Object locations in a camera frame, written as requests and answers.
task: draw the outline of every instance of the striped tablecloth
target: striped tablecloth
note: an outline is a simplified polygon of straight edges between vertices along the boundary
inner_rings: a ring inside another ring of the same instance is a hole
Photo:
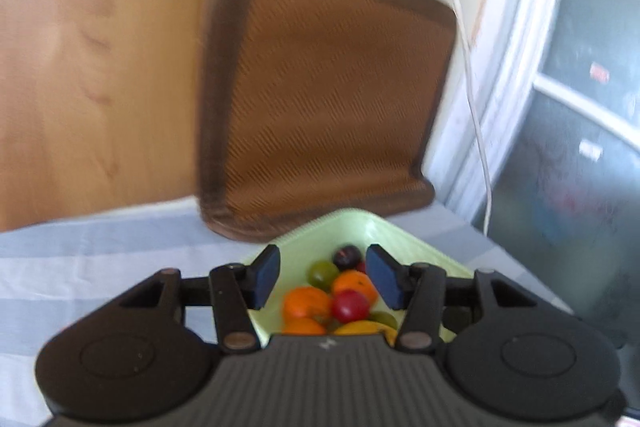
[[[390,221],[470,269],[493,267],[554,299],[504,250],[438,203]],[[191,199],[0,234],[0,427],[39,425],[49,416],[33,365],[57,331],[162,267],[200,277],[259,248],[209,231]],[[209,310],[190,311],[186,321],[213,339]]]

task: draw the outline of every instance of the light green plastic container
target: light green plastic container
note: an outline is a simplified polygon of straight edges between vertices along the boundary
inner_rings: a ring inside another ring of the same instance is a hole
[[[280,248],[280,277],[267,305],[258,312],[250,312],[262,345],[266,345],[271,333],[282,331],[284,296],[289,290],[306,285],[309,265],[320,260],[330,261],[332,254],[345,245],[355,245],[364,255],[369,245],[377,243],[402,264],[423,261],[443,267],[451,277],[472,277],[462,264],[413,235],[375,214],[352,208],[316,219],[271,242]],[[378,300],[374,310],[392,313],[398,319],[398,324],[404,317],[404,312],[389,310],[382,299]],[[441,336],[445,341],[450,341],[452,333],[443,329]]]

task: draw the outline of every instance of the lime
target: lime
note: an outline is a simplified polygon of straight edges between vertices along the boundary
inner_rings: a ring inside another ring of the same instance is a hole
[[[316,261],[306,271],[306,281],[316,288],[328,292],[340,270],[331,261]]]
[[[398,329],[398,321],[396,318],[387,312],[371,312],[369,315],[369,320],[374,321],[380,324],[384,324],[385,326],[389,326],[390,328]]]

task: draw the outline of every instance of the wood grain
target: wood grain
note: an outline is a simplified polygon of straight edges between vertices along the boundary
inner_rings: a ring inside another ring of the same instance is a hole
[[[0,230],[193,193],[204,0],[0,0]]]

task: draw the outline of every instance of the yellow fruit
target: yellow fruit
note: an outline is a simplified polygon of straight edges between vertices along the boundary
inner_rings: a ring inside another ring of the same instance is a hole
[[[384,333],[386,341],[393,346],[396,342],[396,330],[387,325],[374,321],[355,321],[340,326],[334,331],[334,335],[375,335]]]

